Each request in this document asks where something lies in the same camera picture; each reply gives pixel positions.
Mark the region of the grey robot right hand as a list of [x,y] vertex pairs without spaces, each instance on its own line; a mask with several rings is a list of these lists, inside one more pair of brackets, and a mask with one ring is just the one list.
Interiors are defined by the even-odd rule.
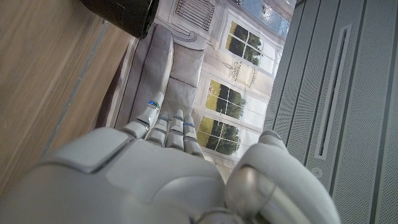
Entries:
[[223,180],[191,116],[156,93],[120,130],[47,154],[1,197],[2,223],[339,223],[329,193],[264,131]]

